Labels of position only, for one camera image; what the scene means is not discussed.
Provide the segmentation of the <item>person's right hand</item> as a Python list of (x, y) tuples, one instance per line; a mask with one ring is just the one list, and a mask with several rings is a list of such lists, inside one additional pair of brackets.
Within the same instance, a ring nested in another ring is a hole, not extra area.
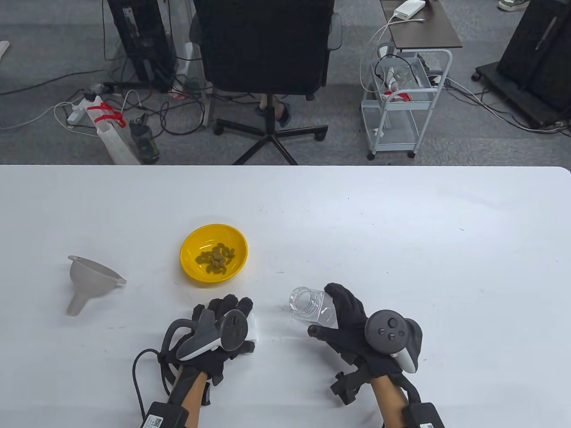
[(401, 367), (392, 357), (379, 353), (367, 342), (364, 329), (368, 317), (363, 303), (337, 283), (327, 284), (324, 291), (332, 298), (337, 328), (311, 325), (307, 330), (308, 336), (325, 342), (341, 357), (351, 356), (349, 364), (366, 367), (373, 379), (401, 373)]

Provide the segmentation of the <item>person's left hand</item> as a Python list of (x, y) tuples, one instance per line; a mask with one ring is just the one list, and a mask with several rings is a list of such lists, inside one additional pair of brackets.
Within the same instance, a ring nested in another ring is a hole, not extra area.
[(196, 306), (188, 322), (189, 333), (174, 346), (175, 362), (205, 373), (216, 387), (223, 380), (227, 361), (255, 350), (256, 342), (248, 340), (252, 309), (250, 298), (239, 299), (234, 294)]

